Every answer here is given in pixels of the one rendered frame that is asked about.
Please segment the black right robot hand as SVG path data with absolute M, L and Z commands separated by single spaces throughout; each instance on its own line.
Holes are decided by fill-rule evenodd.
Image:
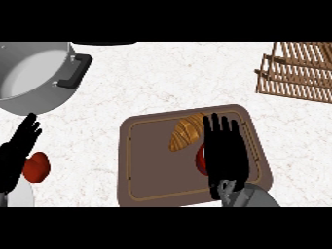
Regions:
M 235 120 L 213 113 L 211 117 L 202 117 L 202 125 L 210 195 L 219 200 L 217 187 L 222 180 L 235 181 L 235 192 L 245 187 L 250 178 L 250 156 Z

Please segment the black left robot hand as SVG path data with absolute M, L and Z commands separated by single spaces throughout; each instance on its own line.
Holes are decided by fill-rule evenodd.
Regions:
M 8 194 L 16 187 L 25 161 L 42 133 L 36 114 L 25 117 L 11 140 L 0 145 L 0 193 Z

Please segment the red can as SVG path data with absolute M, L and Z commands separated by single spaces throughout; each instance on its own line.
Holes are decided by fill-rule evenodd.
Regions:
M 204 159 L 204 144 L 199 145 L 199 148 L 197 150 L 197 154 L 195 154 L 195 168 L 197 168 L 198 172 L 204 176 L 208 176 L 207 169 L 205 169 L 205 159 Z

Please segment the brown tray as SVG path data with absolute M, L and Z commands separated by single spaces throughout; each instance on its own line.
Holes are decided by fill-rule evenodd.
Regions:
M 168 149 L 182 118 L 216 114 L 239 124 L 250 155 L 250 179 L 261 189 L 272 187 L 272 172 L 248 110 L 236 105 L 213 106 L 130 117 L 120 127 L 118 204 L 123 206 L 185 206 L 211 200 L 208 179 L 195 166 L 201 141 L 186 149 Z

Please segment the brown wooden tiered shelf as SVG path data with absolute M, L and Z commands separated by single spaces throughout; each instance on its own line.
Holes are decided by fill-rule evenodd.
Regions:
M 275 42 L 254 73 L 259 93 L 332 104 L 332 42 Z

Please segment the red orange fruit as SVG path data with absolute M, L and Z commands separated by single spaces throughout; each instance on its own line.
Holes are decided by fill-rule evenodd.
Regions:
M 40 183 L 50 172 L 49 158 L 43 152 L 36 152 L 25 161 L 24 176 L 31 183 Z

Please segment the golden brown croissant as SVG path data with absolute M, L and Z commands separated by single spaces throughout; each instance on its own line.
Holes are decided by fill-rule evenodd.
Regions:
M 199 139 L 204 131 L 202 117 L 202 113 L 195 113 L 179 119 L 168 145 L 171 152 L 183 150 Z

